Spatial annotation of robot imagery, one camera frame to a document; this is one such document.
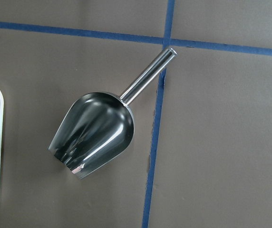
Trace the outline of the stainless steel ice scoop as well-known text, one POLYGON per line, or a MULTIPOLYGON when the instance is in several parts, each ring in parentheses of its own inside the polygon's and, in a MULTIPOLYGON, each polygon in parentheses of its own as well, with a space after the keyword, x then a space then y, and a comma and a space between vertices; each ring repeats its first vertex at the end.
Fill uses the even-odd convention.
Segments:
POLYGON ((131 143, 134 117, 129 104, 177 56, 164 48, 121 95, 92 92, 66 113, 48 150, 82 179, 101 168, 131 143))

